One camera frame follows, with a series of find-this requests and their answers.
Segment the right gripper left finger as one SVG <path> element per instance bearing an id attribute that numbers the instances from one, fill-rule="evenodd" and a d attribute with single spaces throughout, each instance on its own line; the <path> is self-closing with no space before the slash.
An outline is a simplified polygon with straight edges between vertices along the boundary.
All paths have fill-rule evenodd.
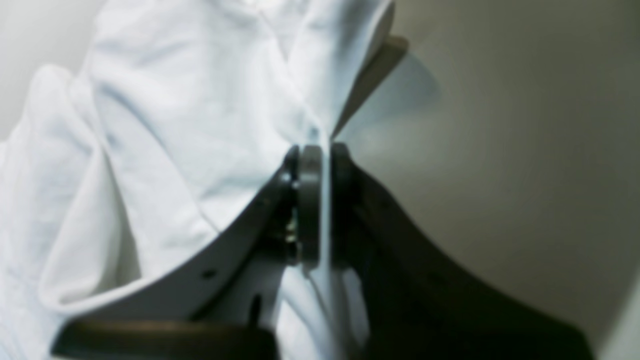
<path id="1" fill-rule="evenodd" d="M 169 274 L 69 320 L 59 360 L 278 360 L 273 319 L 287 267 L 316 264 L 323 151 L 293 146 L 235 221 Z"/>

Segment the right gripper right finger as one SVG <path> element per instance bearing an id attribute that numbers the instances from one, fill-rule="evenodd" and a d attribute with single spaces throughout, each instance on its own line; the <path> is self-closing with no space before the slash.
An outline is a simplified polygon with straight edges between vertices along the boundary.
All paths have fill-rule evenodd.
<path id="1" fill-rule="evenodd" d="M 366 360 L 592 360 L 574 326 L 514 300 L 457 264 L 393 196 L 331 147 L 338 260 L 361 282 Z"/>

